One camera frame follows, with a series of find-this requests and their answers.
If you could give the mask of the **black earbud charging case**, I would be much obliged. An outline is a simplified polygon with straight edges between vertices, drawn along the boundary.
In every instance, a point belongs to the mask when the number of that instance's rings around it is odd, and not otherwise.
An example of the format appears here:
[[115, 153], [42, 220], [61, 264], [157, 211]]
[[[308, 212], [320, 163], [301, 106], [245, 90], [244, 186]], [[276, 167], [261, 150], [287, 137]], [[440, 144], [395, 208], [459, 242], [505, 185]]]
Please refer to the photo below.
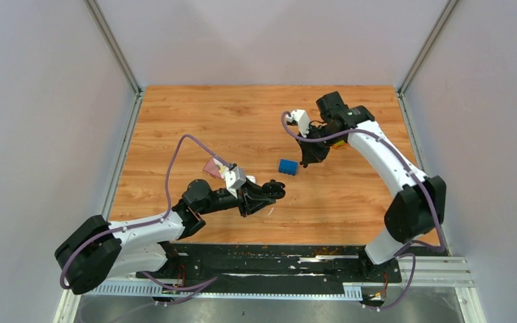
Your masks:
[[282, 199], [286, 195], [285, 184], [276, 180], [270, 180], [261, 186], [263, 195], [270, 199]]

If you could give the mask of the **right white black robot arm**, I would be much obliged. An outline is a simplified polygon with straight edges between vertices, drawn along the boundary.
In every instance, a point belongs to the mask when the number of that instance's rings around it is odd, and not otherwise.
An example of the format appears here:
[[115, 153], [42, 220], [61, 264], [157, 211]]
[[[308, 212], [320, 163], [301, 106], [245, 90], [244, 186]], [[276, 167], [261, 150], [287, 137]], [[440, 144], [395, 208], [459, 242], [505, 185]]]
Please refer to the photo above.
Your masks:
[[349, 107], [339, 92], [317, 99], [320, 122], [305, 110], [284, 116], [286, 125], [296, 125], [296, 141], [302, 151], [301, 165], [323, 162], [331, 147], [348, 144], [359, 152], [384, 181], [392, 202], [384, 215], [384, 229], [364, 248], [357, 263], [361, 278], [374, 281], [384, 272], [384, 263], [400, 255], [416, 239], [436, 230], [444, 251], [446, 183], [412, 164], [383, 133], [375, 116], [365, 106]]

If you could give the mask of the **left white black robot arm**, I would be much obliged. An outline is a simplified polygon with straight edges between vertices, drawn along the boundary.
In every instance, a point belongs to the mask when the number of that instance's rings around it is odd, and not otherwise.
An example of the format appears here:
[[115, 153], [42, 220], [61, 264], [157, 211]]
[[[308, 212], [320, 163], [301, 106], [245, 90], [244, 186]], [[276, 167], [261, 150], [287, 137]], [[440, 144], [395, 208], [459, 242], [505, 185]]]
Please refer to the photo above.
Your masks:
[[179, 259], [171, 255], [170, 243], [195, 235], [206, 224], [203, 215], [237, 209], [246, 217], [284, 196], [285, 185], [276, 180], [262, 185], [246, 180], [234, 190], [214, 190], [206, 180], [196, 179], [164, 213], [132, 221], [91, 216], [55, 250], [61, 287], [81, 295], [108, 278], [128, 273], [173, 277]]

